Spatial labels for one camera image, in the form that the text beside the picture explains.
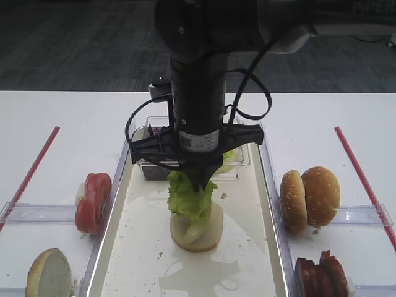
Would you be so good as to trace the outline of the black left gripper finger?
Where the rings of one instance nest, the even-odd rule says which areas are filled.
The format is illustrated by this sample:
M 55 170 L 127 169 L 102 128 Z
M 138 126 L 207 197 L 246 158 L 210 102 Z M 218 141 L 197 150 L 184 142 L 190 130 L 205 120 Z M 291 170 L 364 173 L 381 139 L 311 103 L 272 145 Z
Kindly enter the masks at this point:
M 189 178 L 194 191 L 199 190 L 199 170 L 195 168 L 183 168 L 182 172 Z

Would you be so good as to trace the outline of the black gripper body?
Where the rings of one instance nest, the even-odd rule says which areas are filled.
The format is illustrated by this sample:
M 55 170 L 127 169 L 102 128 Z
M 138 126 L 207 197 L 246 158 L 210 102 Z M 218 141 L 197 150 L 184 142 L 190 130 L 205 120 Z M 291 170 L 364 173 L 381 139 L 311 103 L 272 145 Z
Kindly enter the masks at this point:
M 238 119 L 235 119 L 224 146 L 220 145 L 219 130 L 200 136 L 182 132 L 179 139 L 181 140 L 182 148 L 187 149 L 191 156 L 204 159 L 205 150 L 212 149 L 215 145 L 218 145 L 222 155 L 245 144 L 255 143 L 262 145 L 264 132 L 260 125 L 243 125 L 239 123 Z M 134 164 L 143 159 L 170 171 L 177 170 L 179 168 L 178 161 L 184 161 L 186 156 L 186 152 L 177 150 L 170 142 L 170 128 L 168 126 L 154 136 L 142 140 L 132 140 L 130 153 Z

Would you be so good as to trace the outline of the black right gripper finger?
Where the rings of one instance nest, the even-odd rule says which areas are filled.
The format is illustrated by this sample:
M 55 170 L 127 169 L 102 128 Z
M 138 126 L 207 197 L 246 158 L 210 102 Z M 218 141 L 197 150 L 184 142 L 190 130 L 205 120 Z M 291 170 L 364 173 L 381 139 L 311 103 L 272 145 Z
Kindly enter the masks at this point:
M 222 166 L 221 162 L 213 162 L 199 168 L 199 186 L 205 190 L 213 174 Z

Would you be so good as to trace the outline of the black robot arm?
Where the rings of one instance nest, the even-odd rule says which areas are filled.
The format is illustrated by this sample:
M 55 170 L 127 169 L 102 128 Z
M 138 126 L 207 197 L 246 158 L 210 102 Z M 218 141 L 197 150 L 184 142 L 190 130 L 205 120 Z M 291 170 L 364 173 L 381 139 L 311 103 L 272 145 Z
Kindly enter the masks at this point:
M 314 35 L 395 32 L 394 1 L 157 1 L 155 29 L 170 52 L 171 80 L 155 101 L 169 126 L 129 141 L 133 162 L 177 162 L 200 191 L 223 154 L 261 144 L 262 128 L 234 122 L 241 94 L 267 53 L 299 50 Z

